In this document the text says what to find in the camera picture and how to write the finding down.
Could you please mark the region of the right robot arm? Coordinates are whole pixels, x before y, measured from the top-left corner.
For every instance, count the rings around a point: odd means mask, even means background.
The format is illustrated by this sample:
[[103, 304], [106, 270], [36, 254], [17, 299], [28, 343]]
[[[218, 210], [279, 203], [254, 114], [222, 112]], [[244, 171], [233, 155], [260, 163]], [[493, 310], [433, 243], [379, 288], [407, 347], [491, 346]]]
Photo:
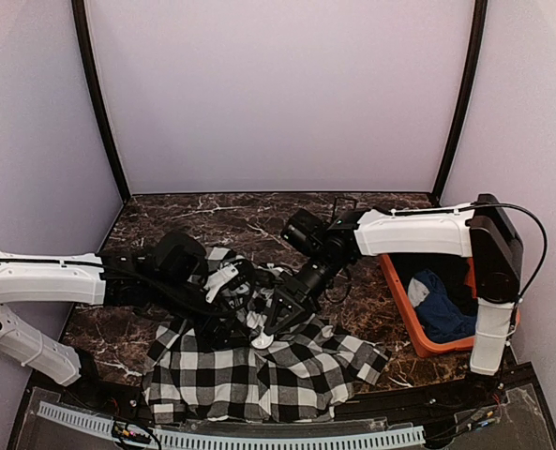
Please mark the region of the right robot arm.
[[492, 390], [503, 349], [515, 329], [518, 305], [529, 285], [521, 280], [523, 244], [506, 210], [491, 194], [475, 202], [428, 209], [353, 209], [324, 221], [305, 209], [285, 223], [281, 236], [307, 256], [274, 290], [262, 335], [271, 339], [319, 311], [319, 298], [337, 274], [363, 257], [393, 253], [449, 254], [473, 261], [477, 324], [471, 374], [456, 387], [466, 407]]

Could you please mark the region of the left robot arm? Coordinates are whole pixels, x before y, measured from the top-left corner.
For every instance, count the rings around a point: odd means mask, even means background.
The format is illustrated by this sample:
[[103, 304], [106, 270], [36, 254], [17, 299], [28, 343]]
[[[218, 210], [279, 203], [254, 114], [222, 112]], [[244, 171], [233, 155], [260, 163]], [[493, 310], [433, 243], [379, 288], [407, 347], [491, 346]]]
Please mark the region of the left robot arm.
[[181, 232], [135, 252], [38, 256], [0, 251], [0, 352], [59, 385], [72, 386], [87, 407], [100, 409], [109, 402], [110, 389], [98, 379], [93, 356], [42, 333], [10, 304], [153, 304], [225, 338], [254, 286], [250, 262], [213, 255]]

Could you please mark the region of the black white plaid shirt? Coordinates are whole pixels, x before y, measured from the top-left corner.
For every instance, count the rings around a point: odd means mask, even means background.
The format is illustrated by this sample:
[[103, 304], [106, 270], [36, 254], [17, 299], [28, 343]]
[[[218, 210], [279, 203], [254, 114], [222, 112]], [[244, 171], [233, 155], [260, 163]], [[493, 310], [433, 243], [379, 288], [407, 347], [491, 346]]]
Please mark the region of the black white plaid shirt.
[[161, 325], [146, 356], [144, 399], [158, 424], [333, 420], [354, 384], [378, 383], [391, 353], [316, 315], [266, 350], [205, 350], [184, 320]]

